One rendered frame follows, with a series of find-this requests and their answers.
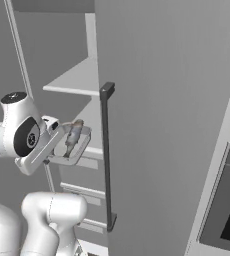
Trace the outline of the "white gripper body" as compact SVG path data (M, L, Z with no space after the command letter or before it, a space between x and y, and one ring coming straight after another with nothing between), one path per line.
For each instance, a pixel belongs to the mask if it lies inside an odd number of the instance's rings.
M48 158L64 134L65 132L62 127L58 127L52 134L45 131L40 136L36 147L28 156L15 159L16 166L23 174L32 175L41 163Z

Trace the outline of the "grey fish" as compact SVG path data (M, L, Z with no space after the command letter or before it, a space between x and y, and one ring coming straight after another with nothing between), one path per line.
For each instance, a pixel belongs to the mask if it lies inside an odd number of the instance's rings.
M69 124L70 130L65 141L65 145L67 146L66 152L64 154L65 158L70 156L75 145L78 143L83 125L84 121L82 119L78 119L74 123Z

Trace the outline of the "clear meat container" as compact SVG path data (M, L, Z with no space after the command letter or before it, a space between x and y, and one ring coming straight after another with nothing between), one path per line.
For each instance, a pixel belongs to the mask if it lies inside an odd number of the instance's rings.
M74 149L72 150L68 158L65 158L64 154L67 149L65 141L70 130L69 124L63 125L63 129L65 131L65 134L63 138L59 141L59 143L56 145L52 153L48 156L48 160L50 160L50 162L52 163L60 165L76 165L91 140L91 128L83 126L78 143L75 145Z

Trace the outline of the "grey freezer drawer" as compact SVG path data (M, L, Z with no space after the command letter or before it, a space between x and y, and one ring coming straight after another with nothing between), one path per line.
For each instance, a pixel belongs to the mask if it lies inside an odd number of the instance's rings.
M69 183L60 183L61 188L64 191L69 191L74 194L80 194L84 196L88 203L101 206L106 204L106 195L103 191L77 186Z
M80 224L80 228L103 234L107 229L107 224L92 219L85 218Z

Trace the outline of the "grey freezer body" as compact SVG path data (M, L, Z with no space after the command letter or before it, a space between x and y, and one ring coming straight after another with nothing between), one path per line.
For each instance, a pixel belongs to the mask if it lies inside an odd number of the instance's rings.
M45 91L43 87L83 60L97 60L94 4L84 0L0 0L0 100L10 92L32 94L38 109L61 121L74 120L91 96ZM60 183L105 193L104 161L98 168L53 165L21 174L10 160L0 160L0 201L17 209L24 193ZM87 219L106 223L106 204L89 204ZM77 226L76 235L90 256L109 256L107 232Z

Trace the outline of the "grey freezer door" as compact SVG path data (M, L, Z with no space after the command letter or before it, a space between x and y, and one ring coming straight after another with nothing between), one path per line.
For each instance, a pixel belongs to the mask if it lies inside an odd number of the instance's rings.
M95 0L111 81L110 256L184 256L230 96L230 0Z

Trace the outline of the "pale grey cabinet column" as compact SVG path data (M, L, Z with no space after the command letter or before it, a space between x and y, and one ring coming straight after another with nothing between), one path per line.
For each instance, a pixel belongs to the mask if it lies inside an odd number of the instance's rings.
M225 251L220 249L209 248L201 245L198 242L198 233L200 231L201 222L203 220L205 209L207 208L208 197L210 196L210 179L208 178L210 174L211 165L213 160L217 158L219 151L225 143L230 142L230 98L228 101L227 109L224 115L224 119L221 125L199 206L195 215L195 220L193 222L192 230L189 236L188 244L185 250L184 256L230 256Z

